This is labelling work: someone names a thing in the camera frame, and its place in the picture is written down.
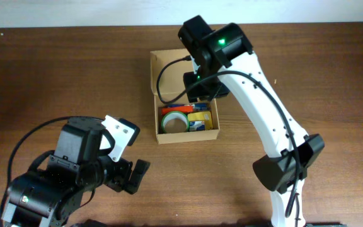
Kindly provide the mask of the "blue white marker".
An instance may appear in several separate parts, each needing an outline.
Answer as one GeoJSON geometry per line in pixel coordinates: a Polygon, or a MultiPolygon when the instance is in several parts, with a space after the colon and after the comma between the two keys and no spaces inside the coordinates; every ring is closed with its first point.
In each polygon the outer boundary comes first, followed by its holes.
{"type": "Polygon", "coordinates": [[[210,106],[208,103],[193,103],[192,107],[193,107],[193,110],[196,112],[210,110],[210,106]]]}

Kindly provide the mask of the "yellow sticky note pad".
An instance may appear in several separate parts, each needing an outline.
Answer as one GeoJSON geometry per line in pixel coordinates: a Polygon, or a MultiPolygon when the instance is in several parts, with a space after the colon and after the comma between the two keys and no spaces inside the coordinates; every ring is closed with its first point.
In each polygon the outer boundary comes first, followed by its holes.
{"type": "Polygon", "coordinates": [[[205,130],[212,130],[214,128],[211,111],[189,113],[187,117],[190,122],[204,121],[205,130]]]}

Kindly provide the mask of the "blue pen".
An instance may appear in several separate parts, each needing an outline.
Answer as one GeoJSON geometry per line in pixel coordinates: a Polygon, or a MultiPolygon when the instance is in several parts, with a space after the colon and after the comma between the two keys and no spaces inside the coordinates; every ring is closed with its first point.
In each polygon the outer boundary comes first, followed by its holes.
{"type": "Polygon", "coordinates": [[[192,107],[193,104],[171,104],[167,105],[166,108],[175,108],[175,107],[192,107]]]}

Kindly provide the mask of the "brown cardboard box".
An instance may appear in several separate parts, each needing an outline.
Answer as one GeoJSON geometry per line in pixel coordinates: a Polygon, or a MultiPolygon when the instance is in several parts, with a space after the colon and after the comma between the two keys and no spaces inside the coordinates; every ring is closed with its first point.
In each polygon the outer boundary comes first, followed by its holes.
{"type": "MultiPolygon", "coordinates": [[[[155,133],[158,144],[215,140],[220,132],[217,100],[215,99],[211,102],[206,102],[211,112],[213,129],[174,134],[168,134],[162,130],[161,122],[163,116],[161,109],[165,107],[165,104],[160,101],[157,95],[157,77],[165,65],[187,55],[189,55],[187,49],[154,50],[150,52],[151,90],[154,95],[155,133]]],[[[159,81],[159,90],[162,98],[168,101],[179,95],[185,89],[183,75],[191,71],[193,71],[192,61],[177,62],[165,69],[159,81]]]]}

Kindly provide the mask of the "white blue eraser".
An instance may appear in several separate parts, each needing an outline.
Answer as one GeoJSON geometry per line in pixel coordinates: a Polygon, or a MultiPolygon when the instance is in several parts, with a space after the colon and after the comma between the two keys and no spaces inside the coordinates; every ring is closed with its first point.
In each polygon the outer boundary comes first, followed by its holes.
{"type": "Polygon", "coordinates": [[[188,126],[189,132],[204,131],[205,122],[204,121],[190,121],[188,126]]]}

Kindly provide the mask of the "green tape roll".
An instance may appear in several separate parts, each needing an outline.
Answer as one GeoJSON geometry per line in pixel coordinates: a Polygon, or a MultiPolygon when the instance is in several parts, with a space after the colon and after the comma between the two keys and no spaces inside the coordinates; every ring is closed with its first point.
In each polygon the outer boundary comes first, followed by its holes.
{"type": "Polygon", "coordinates": [[[187,116],[179,111],[167,113],[161,121],[161,128],[165,134],[188,132],[189,126],[187,116]]]}

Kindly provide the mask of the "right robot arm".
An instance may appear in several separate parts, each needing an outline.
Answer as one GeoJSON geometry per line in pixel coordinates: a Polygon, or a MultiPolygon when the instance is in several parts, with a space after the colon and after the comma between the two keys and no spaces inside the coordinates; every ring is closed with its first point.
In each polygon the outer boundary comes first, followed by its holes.
{"type": "Polygon", "coordinates": [[[304,181],[325,147],[323,138],[308,134],[284,107],[237,24],[213,30],[195,16],[184,22],[178,37],[194,61],[194,71],[183,77],[189,101],[232,94],[260,136],[265,156],[253,163],[253,170],[270,192],[271,225],[305,226],[304,181]]]}

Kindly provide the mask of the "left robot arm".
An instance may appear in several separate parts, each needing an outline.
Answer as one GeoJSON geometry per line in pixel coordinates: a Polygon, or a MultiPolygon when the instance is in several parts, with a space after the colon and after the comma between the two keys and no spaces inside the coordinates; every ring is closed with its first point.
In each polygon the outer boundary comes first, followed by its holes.
{"type": "Polygon", "coordinates": [[[150,163],[122,158],[140,129],[107,115],[63,117],[57,146],[33,160],[26,173],[8,178],[0,205],[0,226],[65,226],[83,207],[85,192],[102,185],[135,194],[150,163]]]}

